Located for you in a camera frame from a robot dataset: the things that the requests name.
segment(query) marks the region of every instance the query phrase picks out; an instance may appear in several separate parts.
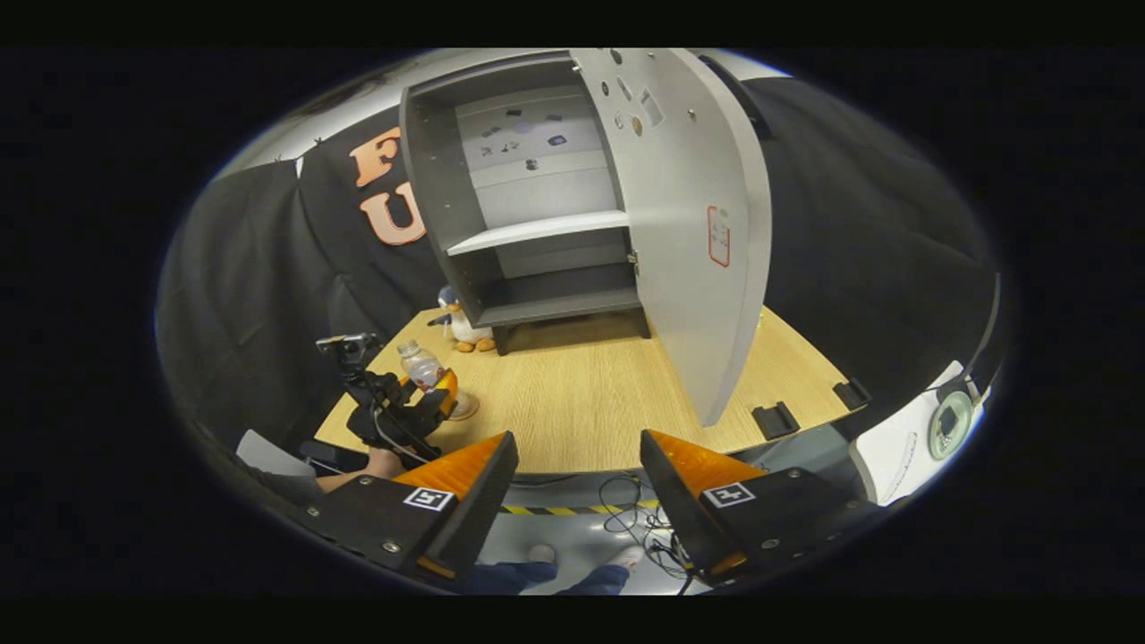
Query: open cabinet door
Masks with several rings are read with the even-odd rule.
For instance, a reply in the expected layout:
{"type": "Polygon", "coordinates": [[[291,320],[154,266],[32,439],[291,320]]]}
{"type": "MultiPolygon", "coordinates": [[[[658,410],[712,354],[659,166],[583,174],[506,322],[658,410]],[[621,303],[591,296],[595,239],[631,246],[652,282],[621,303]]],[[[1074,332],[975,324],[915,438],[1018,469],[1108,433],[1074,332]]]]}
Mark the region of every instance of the open cabinet door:
{"type": "Polygon", "coordinates": [[[763,150],[732,92],[686,49],[570,52],[605,125],[640,301],[700,424],[714,425],[764,305],[763,150]]]}

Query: wooden table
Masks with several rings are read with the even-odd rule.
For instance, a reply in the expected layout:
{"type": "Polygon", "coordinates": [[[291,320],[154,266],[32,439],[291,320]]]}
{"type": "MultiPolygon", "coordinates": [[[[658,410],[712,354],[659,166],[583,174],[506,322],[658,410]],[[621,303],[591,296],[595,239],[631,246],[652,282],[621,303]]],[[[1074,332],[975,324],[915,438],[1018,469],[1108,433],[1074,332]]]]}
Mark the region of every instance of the wooden table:
{"type": "MultiPolygon", "coordinates": [[[[519,473],[639,469],[643,429],[725,454],[750,449],[766,442],[751,410],[777,401],[787,403],[800,431],[851,413],[832,391],[847,378],[767,308],[760,313],[735,393],[711,427],[696,421],[655,329],[652,339],[641,338],[632,314],[524,324],[512,332],[508,355],[457,352],[441,327],[426,325],[442,314],[431,309],[416,315],[370,369],[404,375],[397,346],[417,339],[481,401],[474,416],[442,423],[428,442],[449,453],[511,430],[520,453],[519,473]]],[[[346,427],[353,409],[353,399],[344,395],[315,438],[366,451],[346,427]]]]}

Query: black fabric backdrop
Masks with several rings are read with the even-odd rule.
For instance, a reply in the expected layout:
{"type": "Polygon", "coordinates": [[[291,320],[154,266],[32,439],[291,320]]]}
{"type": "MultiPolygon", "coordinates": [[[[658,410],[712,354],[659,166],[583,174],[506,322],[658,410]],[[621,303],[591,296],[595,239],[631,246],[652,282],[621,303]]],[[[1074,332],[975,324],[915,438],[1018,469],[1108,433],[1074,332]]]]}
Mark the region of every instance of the black fabric backdrop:
{"type": "MultiPolygon", "coordinates": [[[[978,347],[997,269],[970,203],[917,148],[792,78],[744,84],[772,131],[765,304],[871,403],[836,423],[853,439],[978,347]]],[[[974,367],[989,383],[1002,330],[974,367]]]]}
{"type": "Polygon", "coordinates": [[[400,159],[358,189],[349,156],[396,125],[394,108],[323,141],[301,180],[294,160],[219,179],[177,231],[159,286],[159,354],[180,414],[228,447],[248,427],[287,449],[313,437],[341,394],[316,339],[388,340],[436,306],[444,277],[428,239],[389,246],[358,209],[389,191],[395,223],[410,222],[393,194],[405,181],[400,159]]]}
{"type": "MultiPolygon", "coordinates": [[[[839,424],[853,437],[969,360],[995,266],[970,206],[901,138],[803,81],[745,85],[774,133],[763,142],[774,227],[766,304],[871,392],[839,424]]],[[[341,393],[314,340],[388,340],[436,305],[445,278],[428,238],[386,244],[361,210],[388,193],[394,223],[412,223],[395,193],[408,180],[401,156],[355,184],[350,150],[397,126],[397,111],[318,142],[300,178],[291,160],[213,182],[176,235],[159,351],[181,413],[224,445],[253,427],[294,449],[341,393]]]]}

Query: circular device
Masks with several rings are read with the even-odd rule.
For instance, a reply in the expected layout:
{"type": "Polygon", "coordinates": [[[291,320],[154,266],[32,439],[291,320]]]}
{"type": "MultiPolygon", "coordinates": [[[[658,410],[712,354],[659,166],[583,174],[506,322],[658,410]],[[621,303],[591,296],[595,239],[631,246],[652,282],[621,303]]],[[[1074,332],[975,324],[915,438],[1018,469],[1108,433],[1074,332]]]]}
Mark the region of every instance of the circular device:
{"type": "Polygon", "coordinates": [[[964,392],[946,396],[931,416],[930,430],[926,432],[931,456],[941,461],[958,449],[970,433],[973,411],[974,406],[964,392]]]}

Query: hazard tape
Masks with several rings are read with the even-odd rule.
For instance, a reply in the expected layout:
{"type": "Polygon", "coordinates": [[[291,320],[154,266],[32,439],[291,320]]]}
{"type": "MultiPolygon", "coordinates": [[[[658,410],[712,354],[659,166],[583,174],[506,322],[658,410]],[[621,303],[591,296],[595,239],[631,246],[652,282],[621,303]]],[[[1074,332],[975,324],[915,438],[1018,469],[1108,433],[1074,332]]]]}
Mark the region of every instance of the hazard tape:
{"type": "Polygon", "coordinates": [[[502,505],[502,515],[532,515],[538,517],[558,516],[575,517],[578,515],[618,515],[634,506],[654,510],[660,508],[660,501],[653,498],[640,503],[622,503],[619,505],[589,505],[585,508],[522,508],[520,505],[502,505]]]}

